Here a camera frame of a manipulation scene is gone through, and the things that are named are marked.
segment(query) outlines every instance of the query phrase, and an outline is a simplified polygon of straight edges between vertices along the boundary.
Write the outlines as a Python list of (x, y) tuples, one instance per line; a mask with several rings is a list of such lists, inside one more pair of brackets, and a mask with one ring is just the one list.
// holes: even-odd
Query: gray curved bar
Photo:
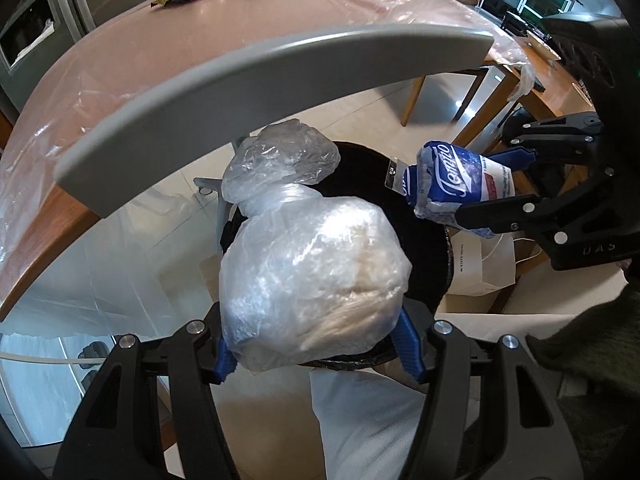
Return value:
[(107, 217), (206, 153), (384, 84), (482, 65), (494, 38), (441, 25), (334, 28), (253, 44), (148, 90), (58, 161), (62, 189)]

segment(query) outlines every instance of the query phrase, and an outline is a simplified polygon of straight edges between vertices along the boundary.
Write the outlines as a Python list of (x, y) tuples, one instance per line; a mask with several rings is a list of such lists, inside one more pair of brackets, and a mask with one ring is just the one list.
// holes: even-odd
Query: plastic wrap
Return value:
[(222, 177), (222, 196), (239, 203), (275, 182), (317, 184), (340, 163), (338, 147), (315, 128), (291, 119), (242, 141)]
[(320, 198), (322, 194), (302, 184), (272, 184), (260, 193), (238, 204), (240, 212), (247, 218), (259, 215), (269, 209), (277, 209), (287, 202)]
[[(50, 211), (41, 207), (52, 193), (54, 165), (103, 118), (147, 89), (257, 41), (366, 23), (488, 30), (495, 38), (491, 57), (523, 66), (518, 95), (532, 86), (530, 65), (515, 40), (454, 0), (201, 0), (179, 7), (140, 6), (82, 38), (42, 77), (25, 105), (0, 160), (0, 279), (8, 267), (12, 276), (21, 276), (33, 263), (36, 255), (21, 242), (29, 229), (47, 224)], [(216, 128), (215, 117), (211, 127)]]
[[(164, 206), (176, 204), (165, 200)], [(57, 338), (131, 332), (145, 339), (171, 335), (186, 322), (149, 265), (132, 224), (136, 208), (124, 206), (68, 247), (18, 300), (0, 333)]]
[(285, 203), (245, 221), (222, 259), (225, 341), (249, 370), (369, 351), (396, 325), (410, 271), (378, 206)]

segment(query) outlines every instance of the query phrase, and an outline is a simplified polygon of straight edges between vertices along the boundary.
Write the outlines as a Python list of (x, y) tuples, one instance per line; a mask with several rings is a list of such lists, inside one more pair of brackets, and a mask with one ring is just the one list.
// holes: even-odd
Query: paper bag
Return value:
[(513, 285), (516, 261), (510, 233), (481, 238), (460, 231), (451, 239), (454, 273), (447, 294), (484, 296)]

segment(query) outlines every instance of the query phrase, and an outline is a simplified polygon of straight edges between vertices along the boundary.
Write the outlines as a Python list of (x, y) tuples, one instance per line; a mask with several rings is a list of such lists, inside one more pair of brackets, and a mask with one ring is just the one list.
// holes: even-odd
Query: refrigerator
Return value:
[(147, 0), (21, 0), (0, 30), (0, 86), (18, 111), (74, 43)]

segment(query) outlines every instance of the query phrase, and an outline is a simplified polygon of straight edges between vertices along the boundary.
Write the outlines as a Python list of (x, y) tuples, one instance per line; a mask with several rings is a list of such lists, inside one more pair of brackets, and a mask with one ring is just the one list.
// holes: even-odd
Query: black bowl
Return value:
[[(403, 196), (385, 186), (389, 159), (352, 142), (336, 142), (340, 164), (333, 174), (313, 187), (323, 196), (357, 196), (376, 204), (396, 230), (400, 245), (412, 263), (408, 298), (423, 302), (435, 313), (453, 277), (451, 243), (446, 227), (415, 217)], [(239, 210), (227, 222), (220, 243), (226, 252), (246, 220)], [(358, 370), (396, 358), (389, 336), (364, 354), (340, 355), (305, 365), (331, 370)]]

